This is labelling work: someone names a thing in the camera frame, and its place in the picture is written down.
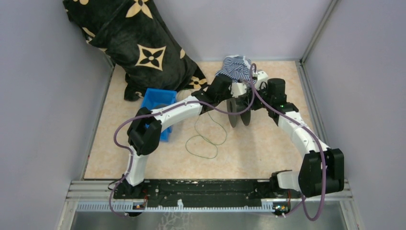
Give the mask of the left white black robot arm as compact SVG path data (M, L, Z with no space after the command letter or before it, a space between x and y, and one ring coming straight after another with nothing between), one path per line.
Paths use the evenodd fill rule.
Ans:
M231 98L231 85L231 78L221 74L205 91L196 91L186 99L160 109L142 107L138 110L127 130L130 155L124 173L126 194L131 198L142 195L148 155L159 146L162 131L185 119L214 110L222 101Z

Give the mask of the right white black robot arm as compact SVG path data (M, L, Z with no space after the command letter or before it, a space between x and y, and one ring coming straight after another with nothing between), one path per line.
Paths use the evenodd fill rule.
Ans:
M298 108L287 102L285 81L268 79L253 89L254 108L265 108L268 116L290 138L302 156L299 171L284 170L271 176L270 193L283 197L288 189L302 193L305 197L340 192L344 189L344 154L333 149L310 129Z

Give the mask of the black cable spool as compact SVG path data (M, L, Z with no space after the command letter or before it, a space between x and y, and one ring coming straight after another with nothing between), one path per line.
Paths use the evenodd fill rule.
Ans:
M231 98L226 101L228 113L238 113L248 108L249 101L246 97ZM239 120L245 126L249 126L251 121L251 110L248 109L244 113L238 115L228 115L228 119L232 128L237 126Z

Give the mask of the blue plastic bin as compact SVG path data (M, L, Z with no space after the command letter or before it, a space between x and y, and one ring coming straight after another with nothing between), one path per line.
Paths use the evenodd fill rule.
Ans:
M159 109L176 103L176 91L161 90L148 88L144 99L141 103L141 108L146 107L148 110ZM172 126L162 126L160 141L169 142Z

